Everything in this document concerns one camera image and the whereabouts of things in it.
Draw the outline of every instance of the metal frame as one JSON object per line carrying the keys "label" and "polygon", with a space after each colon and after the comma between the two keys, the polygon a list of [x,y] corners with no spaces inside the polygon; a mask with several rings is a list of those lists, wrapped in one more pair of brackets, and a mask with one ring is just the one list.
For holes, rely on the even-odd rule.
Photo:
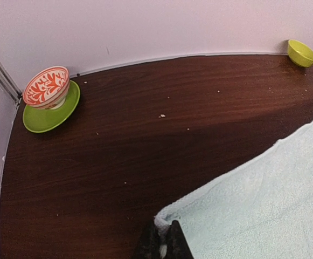
{"label": "metal frame", "polygon": [[20,89],[16,86],[14,81],[11,79],[7,71],[3,68],[1,62],[0,62],[0,87],[12,98],[15,104],[19,104],[22,93]]}

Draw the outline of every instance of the orange floral pattern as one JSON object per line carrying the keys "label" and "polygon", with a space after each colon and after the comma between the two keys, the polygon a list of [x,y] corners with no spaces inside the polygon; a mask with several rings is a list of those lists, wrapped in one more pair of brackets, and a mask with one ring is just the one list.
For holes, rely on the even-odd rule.
{"label": "orange floral pattern", "polygon": [[29,83],[24,101],[29,105],[38,105],[50,99],[67,83],[67,71],[52,68],[43,71]]}

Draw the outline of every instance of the bowl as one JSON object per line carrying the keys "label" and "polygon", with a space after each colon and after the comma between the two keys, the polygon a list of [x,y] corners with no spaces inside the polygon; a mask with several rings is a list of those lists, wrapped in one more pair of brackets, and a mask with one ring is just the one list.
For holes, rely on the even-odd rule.
{"label": "bowl", "polygon": [[64,103],[69,86],[69,71],[66,67],[49,67],[28,83],[23,100],[37,109],[55,109]]}
{"label": "bowl", "polygon": [[288,40],[288,56],[298,66],[313,65],[313,50],[298,40]]}

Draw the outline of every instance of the plate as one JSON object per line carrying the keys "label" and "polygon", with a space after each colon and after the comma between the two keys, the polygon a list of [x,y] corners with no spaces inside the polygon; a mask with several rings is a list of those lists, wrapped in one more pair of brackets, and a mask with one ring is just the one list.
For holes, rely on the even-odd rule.
{"label": "plate", "polygon": [[80,100],[80,87],[70,81],[65,102],[56,110],[39,110],[26,105],[23,111],[23,124],[26,129],[34,133],[50,131],[62,124],[75,110]]}

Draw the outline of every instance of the towel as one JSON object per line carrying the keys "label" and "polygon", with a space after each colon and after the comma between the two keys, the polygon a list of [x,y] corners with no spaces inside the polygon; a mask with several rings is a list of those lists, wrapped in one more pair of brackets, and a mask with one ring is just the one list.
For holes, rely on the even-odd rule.
{"label": "towel", "polygon": [[195,259],[313,258],[313,122],[163,208],[161,237],[173,220]]}

